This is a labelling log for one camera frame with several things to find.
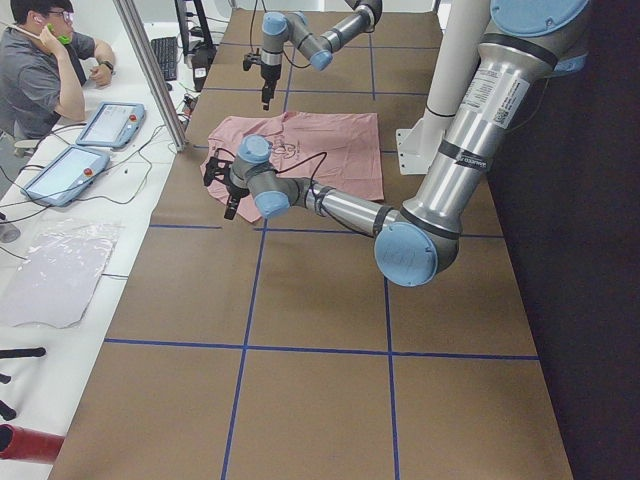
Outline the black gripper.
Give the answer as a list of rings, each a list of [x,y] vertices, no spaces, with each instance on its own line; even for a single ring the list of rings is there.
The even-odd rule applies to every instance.
[[[203,165],[203,184],[214,199],[226,204],[226,220],[235,218],[241,200],[248,195],[248,189],[232,179],[232,163],[212,155]]]
[[[277,83],[280,80],[280,54],[272,54],[268,51],[246,53],[243,58],[243,70],[248,71],[253,65],[260,67],[260,74],[264,80],[261,90],[262,109],[270,110],[270,100],[274,98]]]

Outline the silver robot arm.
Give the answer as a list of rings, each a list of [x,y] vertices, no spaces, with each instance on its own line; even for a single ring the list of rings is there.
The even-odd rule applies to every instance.
[[[398,133],[408,171],[423,175],[400,209],[316,181],[288,178],[271,163],[274,147],[243,137],[230,160],[212,156],[205,184],[228,193],[225,216],[251,198],[264,218],[301,207],[372,237],[379,270],[393,283],[423,285],[458,253],[461,214],[530,87],[580,70],[587,56],[588,1],[455,1],[423,117]]]
[[[243,58],[243,70],[260,67],[264,80],[261,103],[268,111],[281,78],[284,46],[289,42],[309,64],[322,71],[332,62],[334,54],[363,33],[372,33],[382,17],[382,1],[347,1],[353,13],[321,35],[313,33],[302,12],[266,12],[261,31],[262,45]]]

